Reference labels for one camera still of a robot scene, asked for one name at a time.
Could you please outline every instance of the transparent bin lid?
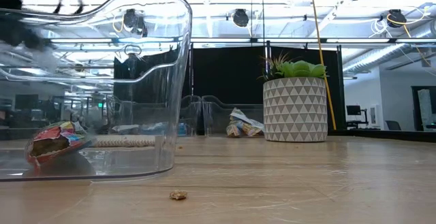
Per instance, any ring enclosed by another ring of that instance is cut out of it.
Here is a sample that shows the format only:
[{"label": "transparent bin lid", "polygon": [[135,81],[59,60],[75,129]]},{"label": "transparent bin lid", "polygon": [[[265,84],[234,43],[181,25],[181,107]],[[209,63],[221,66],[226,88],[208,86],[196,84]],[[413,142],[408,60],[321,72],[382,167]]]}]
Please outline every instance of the transparent bin lid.
[{"label": "transparent bin lid", "polygon": [[171,169],[191,19],[185,0],[0,9],[0,180]]}]

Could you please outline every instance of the potted plant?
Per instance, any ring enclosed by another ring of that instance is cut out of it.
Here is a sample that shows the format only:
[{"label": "potted plant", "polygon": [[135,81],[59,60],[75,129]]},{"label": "potted plant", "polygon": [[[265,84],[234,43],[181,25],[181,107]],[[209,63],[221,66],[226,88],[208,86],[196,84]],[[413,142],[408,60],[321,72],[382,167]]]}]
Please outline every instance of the potted plant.
[{"label": "potted plant", "polygon": [[326,67],[287,55],[263,71],[264,134],[270,141],[323,142],[327,137]]}]

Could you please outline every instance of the desk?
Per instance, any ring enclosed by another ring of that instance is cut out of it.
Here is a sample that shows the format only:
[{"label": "desk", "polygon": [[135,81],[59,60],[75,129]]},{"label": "desk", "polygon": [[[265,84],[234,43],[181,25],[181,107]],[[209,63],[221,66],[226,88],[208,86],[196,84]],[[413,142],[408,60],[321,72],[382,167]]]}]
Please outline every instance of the desk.
[{"label": "desk", "polygon": [[[2,223],[433,223],[436,144],[181,138],[167,176],[0,184]],[[169,199],[174,189],[188,199]]]}]

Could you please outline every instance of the office chair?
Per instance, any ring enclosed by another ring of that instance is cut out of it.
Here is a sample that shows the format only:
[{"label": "office chair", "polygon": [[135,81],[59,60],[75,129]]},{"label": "office chair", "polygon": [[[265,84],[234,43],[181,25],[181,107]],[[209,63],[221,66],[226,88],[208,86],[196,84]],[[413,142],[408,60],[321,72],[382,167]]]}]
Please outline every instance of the office chair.
[{"label": "office chair", "polygon": [[386,121],[389,130],[401,130],[400,124],[396,121]]}]

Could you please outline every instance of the green leaves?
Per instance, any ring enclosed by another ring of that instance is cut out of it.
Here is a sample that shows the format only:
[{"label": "green leaves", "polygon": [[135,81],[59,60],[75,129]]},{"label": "green leaves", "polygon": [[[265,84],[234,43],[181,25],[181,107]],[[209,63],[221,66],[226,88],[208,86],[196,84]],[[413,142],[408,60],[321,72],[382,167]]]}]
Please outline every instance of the green leaves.
[{"label": "green leaves", "polygon": [[306,61],[293,62],[283,62],[277,66],[277,73],[284,78],[293,77],[313,77],[313,78],[324,78],[326,75],[326,67],[318,64],[310,64]]}]

